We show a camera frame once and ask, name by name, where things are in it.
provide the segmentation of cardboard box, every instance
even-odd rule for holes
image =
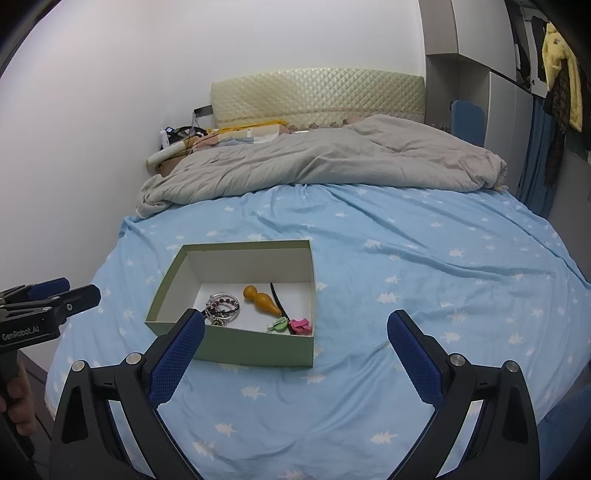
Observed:
[[[277,318],[259,312],[242,292],[247,285],[271,295],[273,283],[287,314],[307,318],[311,336],[267,332]],[[166,272],[146,324],[167,333],[186,309],[203,311],[210,295],[229,293],[241,311],[227,326],[206,319],[205,337],[194,358],[264,367],[312,367],[316,320],[316,279],[308,240],[184,245]]]

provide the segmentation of bracelet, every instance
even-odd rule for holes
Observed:
[[[216,293],[209,297],[202,313],[212,325],[225,327],[240,313],[240,302],[229,293]]]

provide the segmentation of yellow cloth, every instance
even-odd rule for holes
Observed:
[[[287,122],[285,120],[269,120],[268,122],[260,122],[257,124],[248,124],[248,125],[238,125],[236,127],[227,127],[227,128],[208,128],[207,133],[212,134],[224,134],[226,132],[235,132],[236,130],[243,130],[245,128],[253,128],[253,127],[266,127],[267,125],[283,125],[287,127]]]
[[[582,131],[583,97],[581,95],[581,78],[579,76],[577,58],[552,23],[548,23],[546,26],[546,37],[542,46],[542,58],[544,59],[548,90],[552,89],[554,80],[556,80],[560,72],[560,61],[567,61],[570,79],[570,125],[575,130]]]

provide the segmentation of quilted headboard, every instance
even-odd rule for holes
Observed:
[[[219,128],[283,119],[294,129],[339,127],[376,113],[424,122],[423,77],[366,69],[295,69],[212,84]]]

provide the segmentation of metal screw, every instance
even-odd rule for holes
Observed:
[[[74,372],[79,372],[80,370],[82,370],[84,367],[86,366],[86,364],[84,363],[84,360],[77,360],[76,362],[74,362],[72,364],[72,370]]]
[[[461,367],[463,364],[466,363],[466,359],[462,357],[459,353],[454,353],[453,355],[450,355],[449,361],[456,367]]]
[[[509,372],[515,373],[519,371],[519,365],[517,365],[517,362],[514,362],[513,360],[509,360],[506,363],[506,367]]]
[[[139,363],[139,361],[142,359],[142,354],[141,353],[130,353],[127,357],[125,357],[125,361],[130,364],[130,365],[135,365],[137,363]]]

